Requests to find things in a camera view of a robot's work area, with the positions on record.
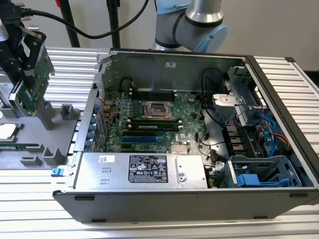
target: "black pole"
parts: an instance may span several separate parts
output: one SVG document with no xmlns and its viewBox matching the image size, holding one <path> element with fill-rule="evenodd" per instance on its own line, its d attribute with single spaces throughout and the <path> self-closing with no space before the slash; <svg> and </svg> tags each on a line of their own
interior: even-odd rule
<svg viewBox="0 0 319 239">
<path fill-rule="evenodd" d="M 67 22 L 71 23 L 72 25 L 74 25 L 74 20 L 73 20 L 71 8 L 70 8 L 69 0 L 59 0 L 59 1 L 57 1 L 57 3 L 61 9 L 63 19 L 66 20 Z M 79 42 L 79 38 L 78 38 L 77 33 L 68 27 L 66 27 L 66 31 L 68 32 L 71 46 L 72 47 L 80 47 L 80 42 Z"/>
<path fill-rule="evenodd" d="M 111 30 L 114 30 L 119 27 L 118 7 L 120 6 L 120 0 L 106 0 L 106 4 L 109 10 L 110 27 Z M 121 48 L 119 32 L 112 34 L 112 45 L 114 48 Z"/>
</svg>

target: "white label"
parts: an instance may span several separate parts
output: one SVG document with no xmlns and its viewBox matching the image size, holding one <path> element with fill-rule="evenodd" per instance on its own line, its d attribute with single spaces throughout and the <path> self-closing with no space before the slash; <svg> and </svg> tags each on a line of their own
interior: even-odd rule
<svg viewBox="0 0 319 239">
<path fill-rule="evenodd" d="M 175 62 L 166 62 L 165 67 L 176 68 L 176 63 Z"/>
<path fill-rule="evenodd" d="M 100 155 L 99 163 L 114 163 L 115 155 Z"/>
</svg>

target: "red cable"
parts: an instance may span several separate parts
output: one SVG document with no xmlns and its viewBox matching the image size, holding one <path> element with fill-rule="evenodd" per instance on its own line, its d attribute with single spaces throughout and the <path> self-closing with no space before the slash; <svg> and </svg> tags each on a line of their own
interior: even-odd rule
<svg viewBox="0 0 319 239">
<path fill-rule="evenodd" d="M 290 147 L 289 140 L 286 137 L 284 137 L 283 135 L 281 135 L 279 133 L 271 133 L 271 134 L 282 138 L 284 141 L 286 141 L 286 143 L 288 144 L 288 147 Z"/>
</svg>

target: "barcode sticker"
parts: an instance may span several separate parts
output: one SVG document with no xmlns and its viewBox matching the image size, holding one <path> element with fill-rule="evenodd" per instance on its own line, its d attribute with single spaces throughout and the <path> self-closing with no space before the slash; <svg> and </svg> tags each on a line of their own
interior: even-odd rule
<svg viewBox="0 0 319 239">
<path fill-rule="evenodd" d="M 115 155 L 100 155 L 99 163 L 114 163 Z"/>
</svg>

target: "gray robot arm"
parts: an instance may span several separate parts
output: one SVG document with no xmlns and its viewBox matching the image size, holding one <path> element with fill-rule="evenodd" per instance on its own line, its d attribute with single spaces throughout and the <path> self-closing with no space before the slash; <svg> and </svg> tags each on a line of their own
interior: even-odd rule
<svg viewBox="0 0 319 239">
<path fill-rule="evenodd" d="M 227 35 L 221 0 L 160 0 L 153 50 L 215 52 Z"/>
</svg>

